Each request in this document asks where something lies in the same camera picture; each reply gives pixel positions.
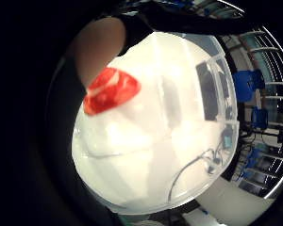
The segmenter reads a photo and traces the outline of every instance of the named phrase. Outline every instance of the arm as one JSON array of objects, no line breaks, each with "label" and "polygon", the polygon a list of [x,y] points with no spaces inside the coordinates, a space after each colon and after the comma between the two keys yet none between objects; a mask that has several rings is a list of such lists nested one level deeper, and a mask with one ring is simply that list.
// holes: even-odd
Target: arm
[{"label": "arm", "polygon": [[76,36],[67,55],[75,59],[85,89],[123,49],[125,26],[120,19],[104,18],[87,24]]}]

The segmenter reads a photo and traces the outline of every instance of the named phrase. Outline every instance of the black cable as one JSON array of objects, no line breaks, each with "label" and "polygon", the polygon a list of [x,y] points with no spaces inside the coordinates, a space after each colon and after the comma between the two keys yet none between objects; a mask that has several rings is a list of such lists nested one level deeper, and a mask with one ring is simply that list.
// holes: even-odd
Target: black cable
[{"label": "black cable", "polygon": [[215,155],[216,155],[215,153],[217,152],[217,150],[219,149],[219,147],[221,146],[221,144],[222,144],[222,141],[219,142],[218,146],[217,146],[216,149],[215,149],[215,150],[216,150],[215,152],[214,152],[214,150],[211,149],[211,148],[210,148],[210,149],[207,149],[205,152],[203,152],[201,155],[197,156],[195,159],[193,159],[191,162],[189,162],[183,169],[180,170],[180,172],[177,174],[177,176],[175,177],[175,179],[174,179],[174,181],[173,181],[173,183],[172,183],[172,186],[171,186],[171,189],[170,189],[169,195],[168,195],[168,202],[171,200],[173,188],[174,188],[174,186],[175,186],[175,184],[176,184],[176,182],[177,182],[179,176],[181,175],[181,173],[182,173],[186,168],[188,168],[190,165],[194,164],[194,163],[197,162],[199,159],[202,159],[203,156],[204,156],[204,154],[207,153],[207,152],[209,152],[209,151],[213,152],[213,157],[215,157]]},{"label": "black cable", "polygon": [[264,138],[263,138],[263,131],[261,132],[261,139],[262,139],[263,144],[265,144],[266,146],[268,146],[268,144],[264,141]]}]

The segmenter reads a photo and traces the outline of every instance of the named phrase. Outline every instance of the white bin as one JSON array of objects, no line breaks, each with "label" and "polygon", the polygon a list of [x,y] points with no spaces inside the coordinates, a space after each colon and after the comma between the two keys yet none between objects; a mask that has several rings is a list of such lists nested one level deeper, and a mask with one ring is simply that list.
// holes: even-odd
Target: white bin
[{"label": "white bin", "polygon": [[109,66],[134,76],[141,91],[95,116],[80,108],[72,148],[87,188],[123,215],[200,195],[226,169],[238,139],[234,85],[218,41],[154,32]]}]

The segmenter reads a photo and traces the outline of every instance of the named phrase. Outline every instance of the blue object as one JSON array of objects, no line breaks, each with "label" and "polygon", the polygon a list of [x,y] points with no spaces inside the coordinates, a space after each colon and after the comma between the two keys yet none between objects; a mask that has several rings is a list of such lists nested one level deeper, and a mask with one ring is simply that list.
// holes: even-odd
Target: blue object
[{"label": "blue object", "polygon": [[259,153],[261,152],[261,149],[253,148],[250,152],[250,154],[247,155],[248,159],[256,159],[258,158]]},{"label": "blue object", "polygon": [[268,126],[268,111],[267,109],[258,109],[256,106],[252,110],[252,126],[262,130],[267,129]]},{"label": "blue object", "polygon": [[234,86],[238,102],[252,100],[256,89],[264,89],[265,83],[261,70],[239,71],[233,74]]}]

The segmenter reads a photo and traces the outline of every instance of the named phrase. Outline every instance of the red plastic piece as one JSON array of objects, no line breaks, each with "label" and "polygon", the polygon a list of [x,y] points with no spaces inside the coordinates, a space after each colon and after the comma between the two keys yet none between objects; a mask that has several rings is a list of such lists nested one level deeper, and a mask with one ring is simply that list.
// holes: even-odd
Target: red plastic piece
[{"label": "red plastic piece", "polygon": [[128,73],[115,68],[105,68],[89,85],[83,105],[84,112],[96,115],[121,105],[141,90],[141,84]]}]

